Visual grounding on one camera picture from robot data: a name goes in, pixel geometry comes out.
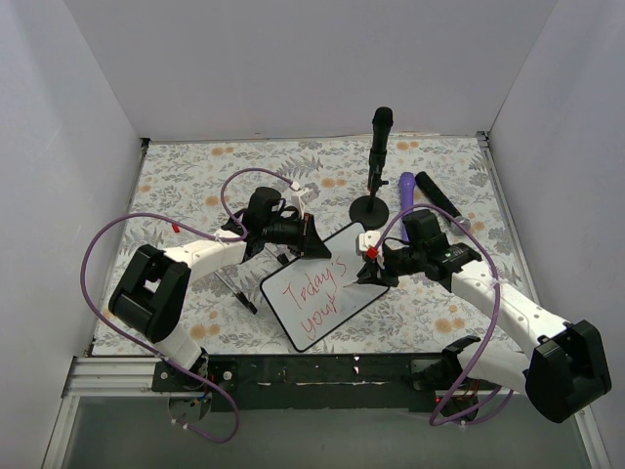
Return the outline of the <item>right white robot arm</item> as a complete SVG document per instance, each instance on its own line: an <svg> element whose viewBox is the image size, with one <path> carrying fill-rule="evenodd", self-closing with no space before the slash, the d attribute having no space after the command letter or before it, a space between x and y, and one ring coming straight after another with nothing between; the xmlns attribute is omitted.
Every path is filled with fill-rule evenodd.
<svg viewBox="0 0 625 469"><path fill-rule="evenodd" d="M436 412L473 380L528 397L555 423L610 392L603 340L592 324L552 314L502 281L484 249L450 243L431 211L401 221L407 238L397 248L388 246L385 233L358 236L363 266L357 283L396 287L401 277L422 274L490 319L482 338L453 342L438 362L416 372L417 385L448 389Z"/></svg>

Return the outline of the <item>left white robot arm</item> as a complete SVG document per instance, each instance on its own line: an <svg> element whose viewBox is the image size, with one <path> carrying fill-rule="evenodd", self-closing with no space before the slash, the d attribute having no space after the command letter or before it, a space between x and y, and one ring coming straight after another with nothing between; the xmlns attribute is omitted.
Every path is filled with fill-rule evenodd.
<svg viewBox="0 0 625 469"><path fill-rule="evenodd" d="M108 309L140 333L165 359L176 362L174 378L189 391L208 377L207 354L180 324L188 287L229 266L243 264L265 245L287 247L304 259L328 259L330 250L319 237L306 203L318 191L291 188L288 206L280 192L256 189L248 206L234 213L210 239L160 250L141 246L109 299Z"/></svg>

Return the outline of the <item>small black-framed whiteboard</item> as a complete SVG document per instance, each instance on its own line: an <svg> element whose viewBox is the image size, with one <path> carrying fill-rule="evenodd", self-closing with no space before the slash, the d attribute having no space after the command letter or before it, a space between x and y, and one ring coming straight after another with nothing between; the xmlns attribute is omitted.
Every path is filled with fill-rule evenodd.
<svg viewBox="0 0 625 469"><path fill-rule="evenodd" d="M296 259L261 281L261 293L296 351L310 349L389 291L372 284L343 287L363 266L355 241L364 232L352 222L324 241L330 259Z"/></svg>

